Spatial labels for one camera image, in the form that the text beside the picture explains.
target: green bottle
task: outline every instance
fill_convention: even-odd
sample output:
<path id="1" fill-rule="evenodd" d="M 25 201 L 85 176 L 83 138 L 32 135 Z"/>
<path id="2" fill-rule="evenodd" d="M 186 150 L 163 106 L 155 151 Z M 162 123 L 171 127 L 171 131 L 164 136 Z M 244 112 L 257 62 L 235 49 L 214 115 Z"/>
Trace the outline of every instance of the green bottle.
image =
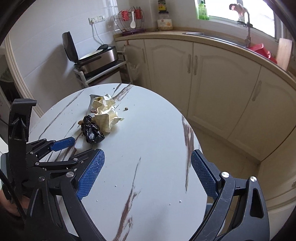
<path id="1" fill-rule="evenodd" d="M 201 1 L 198 5 L 198 19 L 209 20 L 204 1 Z"/>

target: white spoon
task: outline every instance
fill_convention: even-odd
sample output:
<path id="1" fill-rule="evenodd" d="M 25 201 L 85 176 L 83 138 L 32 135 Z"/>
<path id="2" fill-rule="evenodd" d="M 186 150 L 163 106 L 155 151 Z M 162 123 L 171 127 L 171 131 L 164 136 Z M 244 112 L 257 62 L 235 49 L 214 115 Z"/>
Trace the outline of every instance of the white spoon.
<path id="1" fill-rule="evenodd" d="M 133 16 L 133 20 L 131 22 L 131 28 L 136 28 L 136 22 L 135 22 L 134 16 Z"/>

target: black plastic bag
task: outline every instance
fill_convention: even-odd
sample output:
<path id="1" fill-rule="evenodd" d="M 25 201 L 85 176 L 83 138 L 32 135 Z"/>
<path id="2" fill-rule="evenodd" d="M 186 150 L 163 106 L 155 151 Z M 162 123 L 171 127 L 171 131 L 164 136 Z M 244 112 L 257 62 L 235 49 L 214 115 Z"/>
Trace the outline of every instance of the black plastic bag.
<path id="1" fill-rule="evenodd" d="M 105 139 L 105 136 L 100 131 L 98 125 L 91 121 L 90 115 L 87 115 L 83 118 L 83 123 L 81 123 L 81 131 L 85 136 L 86 142 L 89 144 L 100 143 Z"/>

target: crumpled paper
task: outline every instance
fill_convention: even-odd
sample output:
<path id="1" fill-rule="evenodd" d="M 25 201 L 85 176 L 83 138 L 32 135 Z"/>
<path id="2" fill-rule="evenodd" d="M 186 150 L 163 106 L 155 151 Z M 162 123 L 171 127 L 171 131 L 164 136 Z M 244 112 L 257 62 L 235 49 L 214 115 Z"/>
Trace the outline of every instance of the crumpled paper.
<path id="1" fill-rule="evenodd" d="M 102 97 L 96 97 L 92 107 L 97 110 L 93 117 L 93 121 L 99 126 L 100 130 L 109 133 L 111 128 L 124 118 L 118 117 L 115 111 L 115 101 L 107 94 Z"/>

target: tiled floor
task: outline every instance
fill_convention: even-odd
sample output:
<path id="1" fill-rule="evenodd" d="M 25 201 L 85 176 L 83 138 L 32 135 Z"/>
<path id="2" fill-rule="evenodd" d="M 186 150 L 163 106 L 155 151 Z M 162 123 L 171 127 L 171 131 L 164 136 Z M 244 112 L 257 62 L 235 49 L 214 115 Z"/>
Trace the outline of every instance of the tiled floor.
<path id="1" fill-rule="evenodd" d="M 233 177 L 243 179 L 258 175 L 259 166 L 252 160 L 207 133 L 194 127 L 193 130 L 199 140 L 202 152 L 206 159 L 213 162 L 221 172 L 226 171 Z M 222 233 L 226 232 L 229 226 L 236 202 L 237 197 L 234 197 L 228 215 L 226 216 L 225 226 Z"/>

